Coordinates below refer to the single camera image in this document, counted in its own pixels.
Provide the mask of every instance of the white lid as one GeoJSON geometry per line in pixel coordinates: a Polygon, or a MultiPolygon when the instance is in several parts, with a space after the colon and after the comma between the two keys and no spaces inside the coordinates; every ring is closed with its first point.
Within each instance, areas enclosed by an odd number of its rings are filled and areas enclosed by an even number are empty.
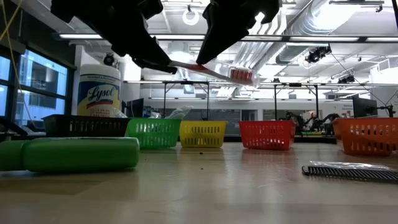
{"type": "Polygon", "coordinates": [[[116,68],[107,65],[86,64],[80,67],[80,75],[97,74],[109,75],[115,78],[120,78],[120,72],[116,68]]]}

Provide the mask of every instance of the monitor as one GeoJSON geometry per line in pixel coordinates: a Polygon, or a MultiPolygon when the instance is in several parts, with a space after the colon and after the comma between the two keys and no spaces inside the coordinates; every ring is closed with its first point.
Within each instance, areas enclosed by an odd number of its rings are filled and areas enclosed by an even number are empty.
{"type": "Polygon", "coordinates": [[[354,117],[363,118],[367,116],[377,116],[377,101],[353,98],[354,117]]]}
{"type": "Polygon", "coordinates": [[[141,118],[144,111],[144,99],[132,100],[126,103],[126,116],[129,118],[141,118]]]}

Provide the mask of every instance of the black basket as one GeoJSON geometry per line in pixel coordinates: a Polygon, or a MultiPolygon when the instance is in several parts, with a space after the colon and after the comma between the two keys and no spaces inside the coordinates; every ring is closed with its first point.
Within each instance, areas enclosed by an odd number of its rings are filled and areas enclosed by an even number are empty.
{"type": "Polygon", "coordinates": [[[48,137],[124,137],[130,118],[54,114],[43,120],[48,137]]]}

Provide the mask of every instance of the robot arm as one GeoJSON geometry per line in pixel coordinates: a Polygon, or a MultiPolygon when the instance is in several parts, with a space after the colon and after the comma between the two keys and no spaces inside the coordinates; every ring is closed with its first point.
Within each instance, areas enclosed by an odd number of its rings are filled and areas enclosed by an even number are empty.
{"type": "MultiPolygon", "coordinates": [[[[109,41],[118,55],[129,54],[141,68],[176,73],[171,59],[147,31],[146,20],[162,10],[160,0],[52,0],[51,5],[52,14],[67,23],[76,16],[109,41]]],[[[203,13],[208,30],[197,63],[209,62],[248,35],[260,12],[265,24],[278,11],[279,0],[211,0],[203,13]]]]}

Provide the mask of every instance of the disinfecting wipes canister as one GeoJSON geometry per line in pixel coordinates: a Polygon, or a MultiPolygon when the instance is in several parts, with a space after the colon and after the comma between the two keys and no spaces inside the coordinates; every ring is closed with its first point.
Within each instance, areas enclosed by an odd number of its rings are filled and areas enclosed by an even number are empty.
{"type": "Polygon", "coordinates": [[[107,65],[80,68],[78,115],[112,117],[120,107],[120,72],[107,65]]]}

